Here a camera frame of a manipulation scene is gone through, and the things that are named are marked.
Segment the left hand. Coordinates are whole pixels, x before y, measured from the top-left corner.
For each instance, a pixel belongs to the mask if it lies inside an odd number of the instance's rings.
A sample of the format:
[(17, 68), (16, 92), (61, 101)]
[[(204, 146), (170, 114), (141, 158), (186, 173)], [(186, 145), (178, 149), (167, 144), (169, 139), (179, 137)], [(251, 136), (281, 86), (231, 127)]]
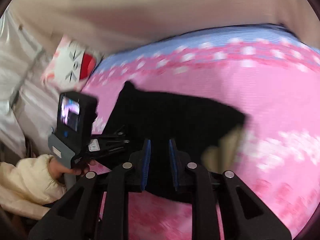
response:
[(84, 176), (89, 170), (90, 166), (96, 164), (96, 161), (91, 159), (85, 162), (79, 163), (74, 168), (67, 168), (63, 166), (58, 160), (52, 158), (48, 164), (48, 171), (50, 176), (62, 184), (62, 178), (64, 174), (71, 174), (74, 176)]

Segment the cream jacket left forearm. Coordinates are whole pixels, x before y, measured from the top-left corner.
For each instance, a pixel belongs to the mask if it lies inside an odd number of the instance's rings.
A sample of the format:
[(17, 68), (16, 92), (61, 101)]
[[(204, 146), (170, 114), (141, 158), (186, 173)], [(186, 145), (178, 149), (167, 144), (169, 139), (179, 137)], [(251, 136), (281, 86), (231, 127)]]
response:
[(40, 220), (46, 204), (59, 200), (67, 191), (49, 173), (52, 155), (24, 158), (16, 165), (1, 162), (1, 207), (22, 217)]

